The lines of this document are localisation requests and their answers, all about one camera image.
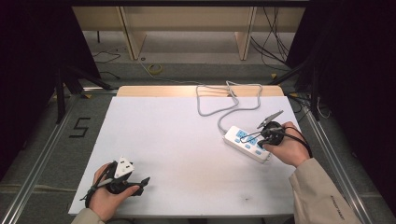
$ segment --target electrical outlet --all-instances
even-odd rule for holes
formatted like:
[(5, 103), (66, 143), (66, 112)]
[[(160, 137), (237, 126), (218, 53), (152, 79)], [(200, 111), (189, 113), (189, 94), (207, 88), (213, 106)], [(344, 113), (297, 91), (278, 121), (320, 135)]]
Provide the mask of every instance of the electrical outlet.
[(250, 158), (263, 163), (268, 160), (270, 152), (257, 145), (257, 142), (261, 139), (261, 136), (248, 136), (247, 132), (235, 126), (231, 127), (223, 136), (225, 143), (248, 155)]
[(114, 177), (120, 178), (123, 175), (128, 175), (134, 170), (134, 166), (125, 158), (120, 157)]

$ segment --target white cable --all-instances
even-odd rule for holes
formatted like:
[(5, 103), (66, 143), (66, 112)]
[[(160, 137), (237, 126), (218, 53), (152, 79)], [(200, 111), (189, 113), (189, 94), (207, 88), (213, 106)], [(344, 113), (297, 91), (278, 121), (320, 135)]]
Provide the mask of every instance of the white cable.
[(320, 109), (319, 109), (319, 102), (320, 102), (320, 97), (318, 97), (318, 104), (317, 104), (317, 109), (318, 109), (319, 114), (320, 114), (324, 119), (328, 119), (328, 118), (330, 117), (330, 114), (332, 113), (332, 111), (329, 110), (329, 114), (328, 114), (327, 116), (324, 116), (324, 115), (321, 113)]

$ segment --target person's right hand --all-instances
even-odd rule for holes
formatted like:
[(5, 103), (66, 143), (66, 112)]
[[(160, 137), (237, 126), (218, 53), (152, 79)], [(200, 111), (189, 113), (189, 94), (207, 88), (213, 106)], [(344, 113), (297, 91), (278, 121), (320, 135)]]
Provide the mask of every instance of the person's right hand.
[[(282, 124), (282, 127), (296, 128), (294, 124), (290, 121)], [(304, 141), (301, 135), (292, 128), (286, 129), (286, 133), (298, 137), (299, 139)], [(305, 148), (305, 146), (303, 146), (303, 144), (287, 136), (283, 138), (282, 142), (278, 146), (271, 146), (268, 144), (264, 144), (263, 147), (269, 152), (272, 152), (276, 157), (278, 157), (284, 163), (288, 165), (292, 165), (296, 168), (301, 163), (303, 163), (304, 161), (310, 158), (308, 154), (308, 150)]]

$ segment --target hand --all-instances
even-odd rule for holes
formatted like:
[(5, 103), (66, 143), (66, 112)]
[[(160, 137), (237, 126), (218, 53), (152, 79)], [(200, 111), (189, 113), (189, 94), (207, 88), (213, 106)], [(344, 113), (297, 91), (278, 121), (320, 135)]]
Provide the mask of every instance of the hand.
[[(292, 122), (286, 122), (282, 125), (283, 128), (292, 127), (296, 128)], [(304, 139), (301, 135), (292, 128), (286, 129), (286, 133), (298, 137), (302, 141)], [(293, 165), (297, 168), (301, 163), (309, 159), (308, 150), (301, 143), (293, 140), (287, 136), (278, 146), (263, 145), (265, 149), (272, 152), (276, 157), (288, 165)]]
[[(93, 183), (96, 182), (107, 166), (108, 164), (105, 164), (96, 171)], [(92, 195), (90, 208), (102, 221), (107, 222), (114, 216), (120, 204), (138, 189), (139, 186), (132, 186), (120, 194), (112, 194), (105, 187), (101, 187)]]

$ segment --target electronic device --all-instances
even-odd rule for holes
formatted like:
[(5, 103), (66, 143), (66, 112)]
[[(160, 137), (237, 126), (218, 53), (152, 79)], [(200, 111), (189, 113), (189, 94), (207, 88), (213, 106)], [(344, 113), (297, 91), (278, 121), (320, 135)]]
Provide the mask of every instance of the electronic device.
[(267, 117), (258, 129), (262, 130), (257, 133), (248, 133), (242, 129), (232, 126), (228, 132), (223, 136), (223, 140), (228, 145), (238, 149), (250, 158), (264, 163), (267, 161), (271, 153), (262, 147), (264, 144), (279, 145), (283, 140), (282, 126), (273, 121), (277, 116), (283, 113), (283, 110)]
[(126, 160), (123, 157), (120, 157), (120, 161), (111, 162), (106, 169), (100, 174), (99, 178), (96, 182), (91, 186), (88, 190), (87, 194), (84, 198), (80, 199), (85, 200), (85, 206), (88, 208), (90, 205), (92, 195), (101, 187), (106, 187), (106, 189), (113, 194), (120, 194), (124, 192), (131, 186), (139, 186), (139, 190), (137, 190), (131, 196), (140, 196), (144, 191), (144, 187), (149, 184), (150, 177), (142, 180), (140, 183), (132, 183), (128, 182), (128, 178), (132, 174), (134, 170), (134, 165)]

